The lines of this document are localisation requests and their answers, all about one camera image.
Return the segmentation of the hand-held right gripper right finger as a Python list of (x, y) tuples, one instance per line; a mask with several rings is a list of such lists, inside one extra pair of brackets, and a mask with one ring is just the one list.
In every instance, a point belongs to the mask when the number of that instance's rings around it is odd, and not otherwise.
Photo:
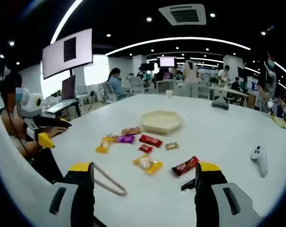
[(195, 206), (198, 227), (256, 227), (261, 216), (252, 199), (235, 183), (227, 182), (215, 164), (197, 162)]

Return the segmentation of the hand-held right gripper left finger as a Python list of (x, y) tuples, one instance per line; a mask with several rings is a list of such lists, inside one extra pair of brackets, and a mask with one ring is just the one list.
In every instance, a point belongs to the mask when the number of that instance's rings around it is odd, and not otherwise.
[(74, 164), (58, 181), (59, 188), (51, 200), (49, 212), (63, 215), (71, 227), (94, 226), (94, 164)]

